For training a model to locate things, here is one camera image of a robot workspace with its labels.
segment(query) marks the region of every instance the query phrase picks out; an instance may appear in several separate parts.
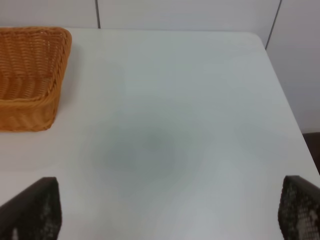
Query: woven texture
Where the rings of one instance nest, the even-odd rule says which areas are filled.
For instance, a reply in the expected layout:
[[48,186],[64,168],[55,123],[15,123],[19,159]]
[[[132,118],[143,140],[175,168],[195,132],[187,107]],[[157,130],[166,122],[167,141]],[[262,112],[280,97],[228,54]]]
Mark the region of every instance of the woven texture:
[[286,176],[278,221],[285,240],[320,240],[320,189],[299,176]]
[[60,27],[0,28],[0,131],[51,127],[71,43]]

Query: wicker basket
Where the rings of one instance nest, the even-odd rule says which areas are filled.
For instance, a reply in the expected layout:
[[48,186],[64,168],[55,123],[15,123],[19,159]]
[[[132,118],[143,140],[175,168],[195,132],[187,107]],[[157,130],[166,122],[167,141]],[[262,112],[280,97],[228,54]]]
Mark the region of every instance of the wicker basket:
[[0,131],[51,127],[71,42],[60,27],[0,28]]

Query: white table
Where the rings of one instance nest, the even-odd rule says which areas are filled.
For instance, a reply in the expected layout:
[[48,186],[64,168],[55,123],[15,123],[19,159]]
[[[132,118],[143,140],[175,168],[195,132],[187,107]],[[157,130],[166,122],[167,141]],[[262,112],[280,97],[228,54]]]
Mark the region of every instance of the white table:
[[60,184],[60,240],[280,240],[285,175],[320,177],[251,33],[69,29],[52,128],[0,134],[0,203]]

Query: white wall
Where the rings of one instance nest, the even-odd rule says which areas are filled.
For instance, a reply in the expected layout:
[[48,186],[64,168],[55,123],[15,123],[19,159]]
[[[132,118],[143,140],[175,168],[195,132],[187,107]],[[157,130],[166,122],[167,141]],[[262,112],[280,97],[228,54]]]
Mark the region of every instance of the white wall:
[[98,0],[98,5],[101,28],[245,31],[266,44],[279,1]]
[[97,28],[95,0],[0,0],[0,26]]
[[320,132],[320,1],[283,0],[267,48],[302,132]]

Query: basket rim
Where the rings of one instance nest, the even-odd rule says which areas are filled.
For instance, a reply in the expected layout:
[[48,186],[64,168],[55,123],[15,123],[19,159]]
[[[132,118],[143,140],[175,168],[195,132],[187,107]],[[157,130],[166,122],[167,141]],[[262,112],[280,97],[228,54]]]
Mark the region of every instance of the basket rim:
[[[71,33],[66,30],[65,28],[59,26],[18,26],[18,27],[0,27],[0,37],[2,33],[41,33],[41,32],[56,32],[57,34],[63,34],[64,38],[69,44],[62,44],[62,53],[66,53],[67,59],[69,58],[69,54],[71,51],[71,42],[72,42],[72,35]],[[61,61],[57,62],[56,68],[58,69],[61,66]],[[45,93],[42,95],[30,97],[30,98],[15,98],[15,99],[0,99],[0,108],[3,107],[32,107],[32,106],[39,106],[39,105],[46,105],[48,103],[48,99],[51,99],[56,95],[57,91],[57,80],[54,79],[52,76],[49,80],[49,87]]]

